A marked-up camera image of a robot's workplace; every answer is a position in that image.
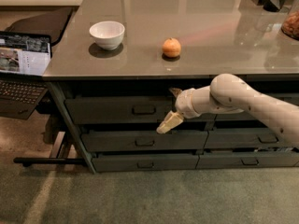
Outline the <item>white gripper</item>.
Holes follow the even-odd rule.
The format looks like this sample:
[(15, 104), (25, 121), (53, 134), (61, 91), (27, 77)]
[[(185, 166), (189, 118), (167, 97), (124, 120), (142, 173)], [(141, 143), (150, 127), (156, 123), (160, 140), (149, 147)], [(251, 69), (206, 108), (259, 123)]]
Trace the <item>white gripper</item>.
[(199, 117), (192, 105), (192, 94), (194, 89), (182, 90), (179, 88), (170, 88), (169, 91), (176, 97), (175, 108), (177, 112), (170, 111), (163, 122), (156, 129), (159, 134), (164, 134), (179, 126), (185, 119)]

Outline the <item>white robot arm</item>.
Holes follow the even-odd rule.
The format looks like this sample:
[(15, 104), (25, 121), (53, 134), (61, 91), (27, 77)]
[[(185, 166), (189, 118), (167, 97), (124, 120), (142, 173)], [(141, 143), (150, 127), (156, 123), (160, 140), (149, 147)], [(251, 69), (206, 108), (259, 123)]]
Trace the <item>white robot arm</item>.
[(299, 145), (299, 107), (254, 90), (241, 78), (231, 74), (214, 77), (200, 89), (171, 89), (176, 97), (176, 111), (170, 111), (157, 133), (167, 133), (185, 119), (205, 113), (248, 112), (287, 142)]

